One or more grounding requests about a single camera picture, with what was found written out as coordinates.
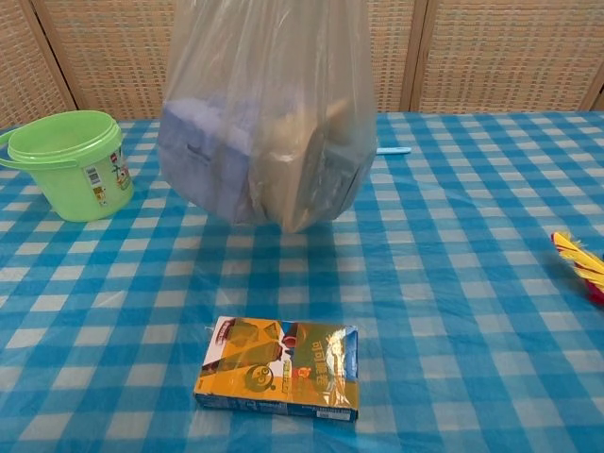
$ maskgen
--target blue checkered tablecloth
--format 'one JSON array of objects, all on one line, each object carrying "label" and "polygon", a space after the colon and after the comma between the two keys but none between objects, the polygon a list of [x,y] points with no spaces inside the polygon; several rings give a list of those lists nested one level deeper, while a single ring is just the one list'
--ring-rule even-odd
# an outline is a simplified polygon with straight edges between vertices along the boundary
[{"label": "blue checkered tablecloth", "polygon": [[[64,223],[0,170],[0,452],[604,450],[604,311],[549,233],[604,251],[604,115],[379,116],[353,209],[298,235],[228,226],[159,175]],[[356,425],[199,410],[220,314],[360,329]]]}]

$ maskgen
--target toy box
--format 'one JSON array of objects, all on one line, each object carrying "label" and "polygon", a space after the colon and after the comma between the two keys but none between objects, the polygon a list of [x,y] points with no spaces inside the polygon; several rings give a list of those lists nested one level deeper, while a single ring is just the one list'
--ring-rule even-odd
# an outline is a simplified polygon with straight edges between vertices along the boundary
[{"label": "toy box", "polygon": [[221,316],[194,396],[205,407],[354,421],[358,331]]}]

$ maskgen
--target woven panel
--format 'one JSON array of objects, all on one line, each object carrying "label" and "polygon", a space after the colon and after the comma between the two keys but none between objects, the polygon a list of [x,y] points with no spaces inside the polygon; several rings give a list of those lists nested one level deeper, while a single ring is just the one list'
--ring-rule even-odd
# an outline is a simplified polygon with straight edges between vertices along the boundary
[{"label": "woven panel", "polygon": [[398,111],[413,0],[369,0],[367,5],[377,108]]},{"label": "woven panel", "polygon": [[603,58],[602,0],[441,0],[420,110],[577,109]]},{"label": "woven panel", "polygon": [[44,3],[85,107],[120,119],[158,117],[173,1]]},{"label": "woven panel", "polygon": [[68,109],[17,0],[0,8],[0,129]]}]

